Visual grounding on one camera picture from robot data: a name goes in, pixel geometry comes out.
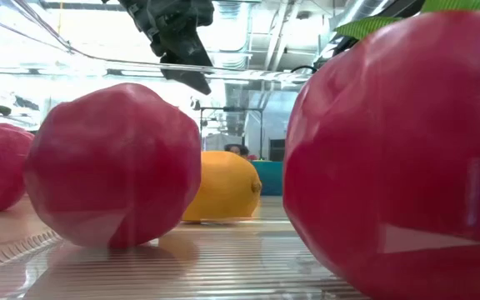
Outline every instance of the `ceiling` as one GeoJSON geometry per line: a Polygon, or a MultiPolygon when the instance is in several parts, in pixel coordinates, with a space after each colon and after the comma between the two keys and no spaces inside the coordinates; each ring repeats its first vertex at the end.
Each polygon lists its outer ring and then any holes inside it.
{"type": "MultiPolygon", "coordinates": [[[[214,1],[214,22],[199,27],[202,43],[216,67],[284,71],[299,65],[311,65],[319,55],[322,36],[327,35],[328,19],[343,10],[345,0],[214,1]],[[245,63],[238,63],[245,58],[245,63]]],[[[158,63],[145,35],[118,4],[101,0],[28,1],[39,17],[79,51],[98,58],[158,63]]],[[[10,25],[27,29],[27,34],[42,41],[51,40],[30,24],[21,24],[12,12],[0,12],[10,25]]],[[[0,54],[8,50],[10,34],[0,28],[0,54]]],[[[0,55],[26,65],[48,65],[49,60],[63,60],[55,49],[43,49],[37,55],[31,41],[12,41],[19,57],[0,55]]]]}
{"type": "MultiPolygon", "coordinates": [[[[190,102],[200,99],[204,105],[263,108],[267,126],[277,124],[285,128],[300,86],[295,83],[286,87],[285,82],[278,79],[282,74],[276,72],[312,65],[328,45],[329,33],[338,19],[335,16],[342,16],[344,8],[351,4],[386,2],[213,1],[213,24],[197,29],[213,65],[264,72],[256,79],[247,78],[247,84],[211,80],[207,75],[212,90],[219,91],[219,95],[213,92],[211,97],[201,97],[189,88],[179,87],[178,83],[164,82],[156,66],[154,72],[158,75],[134,77],[135,70],[142,66],[149,73],[150,67],[145,63],[159,63],[159,58],[151,51],[148,38],[137,30],[118,1],[102,4],[101,0],[0,0],[0,68],[23,70],[23,74],[16,71],[4,79],[12,83],[12,91],[9,89],[5,94],[19,93],[45,108],[51,105],[46,105],[47,101],[71,101],[95,87],[137,82],[152,86],[167,101],[177,103],[174,105],[196,119],[199,113],[191,111],[190,102]],[[45,24],[39,26],[38,20],[45,24]],[[74,53],[85,55],[73,55],[68,46],[74,53]],[[119,73],[106,72],[113,64],[120,69],[119,73]],[[68,75],[68,68],[77,69],[77,75],[68,75]],[[35,87],[36,91],[30,92],[30,87],[35,87]]],[[[220,131],[243,133],[245,112],[206,113],[217,116],[217,121],[213,122],[218,123],[220,131]]]]}

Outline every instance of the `clear plastic sheet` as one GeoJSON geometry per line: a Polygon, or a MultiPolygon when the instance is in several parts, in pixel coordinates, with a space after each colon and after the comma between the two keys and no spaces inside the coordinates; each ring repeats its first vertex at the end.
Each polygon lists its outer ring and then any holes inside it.
{"type": "Polygon", "coordinates": [[[63,241],[24,200],[0,212],[0,299],[366,299],[314,259],[281,201],[264,197],[256,220],[184,223],[108,251],[63,241]]]}

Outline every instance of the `yellow lemon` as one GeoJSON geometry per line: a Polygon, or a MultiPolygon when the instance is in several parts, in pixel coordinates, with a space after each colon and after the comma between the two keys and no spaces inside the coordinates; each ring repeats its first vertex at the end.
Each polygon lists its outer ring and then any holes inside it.
{"type": "Polygon", "coordinates": [[[262,183],[246,159],[225,151],[202,152],[201,186],[183,221],[250,218],[260,203],[262,183]]]}

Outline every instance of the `ceiling pipe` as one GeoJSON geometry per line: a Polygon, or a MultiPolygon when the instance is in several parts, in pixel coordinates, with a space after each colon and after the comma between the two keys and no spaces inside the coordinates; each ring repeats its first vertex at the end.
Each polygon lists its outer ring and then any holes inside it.
{"type": "MultiPolygon", "coordinates": [[[[233,32],[230,32],[235,37],[242,37],[242,42],[237,43],[236,45],[224,45],[220,50],[223,53],[245,53],[248,50],[249,44],[249,32],[251,31],[251,21],[253,5],[245,2],[218,2],[215,3],[217,10],[220,13],[220,19],[227,20],[228,26],[234,26],[233,32]]],[[[236,69],[247,69],[249,64],[249,57],[236,57],[219,59],[221,67],[224,68],[236,68],[236,69]]],[[[225,104],[231,107],[242,106],[244,86],[237,83],[226,83],[224,86],[225,89],[225,104]]],[[[225,127],[227,128],[228,133],[233,133],[236,135],[242,134],[242,129],[238,128],[239,123],[244,122],[239,119],[238,115],[231,116],[229,112],[225,112],[225,127]]]]}
{"type": "Polygon", "coordinates": [[[272,38],[270,39],[270,45],[267,48],[266,59],[264,60],[264,70],[268,70],[270,67],[273,53],[275,52],[275,48],[277,47],[277,43],[279,42],[279,38],[283,32],[284,19],[287,14],[288,5],[288,1],[282,1],[281,5],[279,6],[279,10],[277,12],[277,21],[272,30],[272,38]]]}
{"type": "Polygon", "coordinates": [[[298,17],[299,8],[301,7],[301,3],[303,1],[295,0],[294,4],[292,5],[292,11],[290,12],[290,16],[288,17],[288,24],[286,28],[284,28],[284,34],[281,37],[281,42],[279,43],[279,48],[277,50],[277,54],[275,55],[275,59],[273,59],[272,63],[272,71],[276,71],[279,67],[279,63],[281,62],[281,58],[283,58],[284,49],[288,45],[288,40],[291,36],[291,29],[293,25],[293,21],[298,17]]]}

